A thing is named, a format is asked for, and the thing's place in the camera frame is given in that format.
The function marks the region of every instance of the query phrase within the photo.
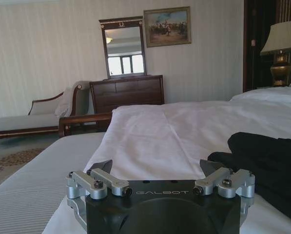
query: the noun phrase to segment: picture frame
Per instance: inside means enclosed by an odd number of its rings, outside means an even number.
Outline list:
[[[190,44],[190,7],[175,7],[144,11],[146,46]]]

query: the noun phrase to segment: patterned carpet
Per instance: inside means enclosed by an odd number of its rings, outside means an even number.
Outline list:
[[[57,134],[0,139],[0,184],[57,139]]]

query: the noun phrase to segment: table lamp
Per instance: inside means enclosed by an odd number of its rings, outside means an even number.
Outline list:
[[[260,55],[279,52],[276,62],[271,67],[273,86],[287,86],[291,64],[287,61],[286,52],[291,51],[291,21],[277,23],[271,26],[268,40]]]

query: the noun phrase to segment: wooden armrest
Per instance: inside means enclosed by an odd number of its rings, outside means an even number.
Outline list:
[[[59,137],[67,136],[68,130],[70,129],[71,124],[75,124],[75,123],[82,124],[82,123],[97,122],[97,121],[111,120],[111,119],[112,119],[112,113],[62,117],[59,119],[59,123],[58,123],[58,134],[59,134]]]
[[[32,101],[32,107],[30,108],[30,111],[29,111],[28,115],[31,114],[31,112],[32,112],[32,110],[33,110],[33,106],[34,106],[35,103],[38,103],[38,102],[46,102],[46,101],[52,101],[52,100],[55,100],[55,99],[59,98],[59,97],[62,96],[62,95],[63,95],[63,92],[60,93],[60,94],[58,94],[58,95],[56,95],[55,97],[52,97],[52,98],[40,99],[40,100],[33,100],[33,101]]]

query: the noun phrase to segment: doorway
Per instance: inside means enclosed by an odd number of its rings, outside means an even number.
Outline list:
[[[271,25],[291,21],[291,0],[244,0],[243,91],[271,87],[274,55],[260,56]]]

